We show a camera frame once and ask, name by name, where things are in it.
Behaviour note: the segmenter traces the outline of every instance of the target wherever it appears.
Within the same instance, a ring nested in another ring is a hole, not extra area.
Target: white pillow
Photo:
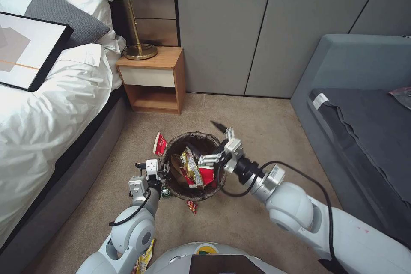
[[[89,13],[104,24],[108,25],[113,32],[111,21],[111,9],[107,0],[66,0],[75,7]],[[31,0],[0,0],[0,11],[17,15],[24,15]]]

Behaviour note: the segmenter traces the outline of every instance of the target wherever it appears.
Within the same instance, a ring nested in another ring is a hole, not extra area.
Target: wooden nightstand
[[[134,111],[181,113],[185,96],[181,47],[158,47],[158,54],[146,60],[122,57],[116,66]]]

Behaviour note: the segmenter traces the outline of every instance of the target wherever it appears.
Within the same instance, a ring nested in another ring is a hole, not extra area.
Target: lamp stand
[[[133,6],[131,5],[131,0],[127,0],[127,3],[128,3],[128,10],[130,11],[130,16],[133,21],[133,29],[134,29],[134,34],[136,36],[137,44],[128,46],[124,50],[124,56],[127,59],[131,59],[131,60],[143,60],[143,59],[152,58],[157,54],[157,48],[153,45],[148,45],[148,46],[141,45],[140,40],[138,39],[137,22],[136,22],[136,17],[133,11]]]

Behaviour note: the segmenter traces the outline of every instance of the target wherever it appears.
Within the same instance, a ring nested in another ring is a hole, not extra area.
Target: nightstand drawer
[[[173,70],[119,66],[124,84],[136,86],[174,87]]]

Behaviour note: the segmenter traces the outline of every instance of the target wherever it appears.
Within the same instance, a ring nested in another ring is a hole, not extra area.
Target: beige carpet
[[[211,119],[235,129],[251,160],[294,165],[321,182],[339,207],[289,100],[187,94],[180,116],[128,112],[119,141],[94,185],[25,273],[75,273],[110,233],[107,223],[129,206],[127,182],[137,172],[134,163],[154,158],[157,132],[167,140],[187,131],[212,133],[221,140]],[[321,191],[294,172],[287,172],[286,181],[324,202]],[[229,176],[226,187],[243,190],[235,175]],[[313,249],[273,225],[264,205],[251,195],[232,198],[219,192],[199,203],[197,215],[183,200],[161,199],[155,219],[153,260],[175,246],[212,241],[240,248],[287,273],[326,273]]]

